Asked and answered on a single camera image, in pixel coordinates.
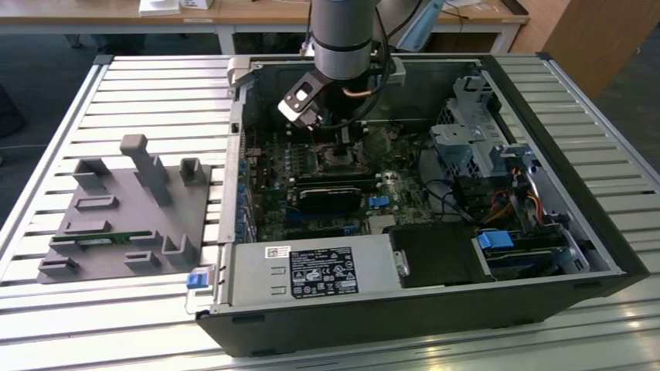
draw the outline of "power supply label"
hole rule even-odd
[[[296,299],[356,294],[351,247],[290,252],[291,294]]]

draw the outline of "blue connector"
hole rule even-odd
[[[344,235],[346,236],[351,236],[355,232],[355,230],[358,229],[358,226],[354,224],[354,225],[350,225],[350,226],[346,226],[344,227]]]
[[[506,230],[487,230],[478,237],[482,250],[511,249],[514,247],[512,236]]]
[[[195,288],[208,287],[208,273],[191,273],[188,274],[188,280],[186,281],[186,287],[192,290]]]
[[[390,196],[370,197],[370,208],[379,209],[390,205]]]

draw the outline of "desk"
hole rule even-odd
[[[139,0],[3,0],[0,33],[215,33],[224,54],[236,54],[238,32],[304,32],[307,0],[216,0],[208,10],[139,16]],[[434,32],[496,33],[492,51],[507,52],[526,15],[514,15],[500,0],[460,8],[463,20],[439,17]]]
[[[2,0],[0,33],[218,33],[220,6],[140,17],[139,0]]]
[[[232,35],[238,32],[306,32],[308,0],[223,0],[219,30],[223,53],[235,54]],[[434,32],[496,33],[491,52],[506,53],[511,48],[518,30],[527,23],[527,15],[515,15],[500,0],[464,6],[459,17],[443,13]]]

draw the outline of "aluminum slatted table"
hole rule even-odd
[[[651,270],[610,298],[546,322],[376,344],[234,359],[184,310],[186,274],[40,285],[39,261],[76,182],[76,159],[131,166],[120,138],[150,137],[164,165],[212,170],[203,263],[216,261],[227,56],[118,57],[90,71],[0,233],[0,369],[639,369],[660,366],[660,181],[552,61],[499,56],[550,134]],[[504,114],[523,141],[515,120]]]

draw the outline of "motherboard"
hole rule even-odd
[[[347,146],[308,134],[247,142],[258,240],[356,236],[434,220],[416,161],[418,133],[368,124]]]

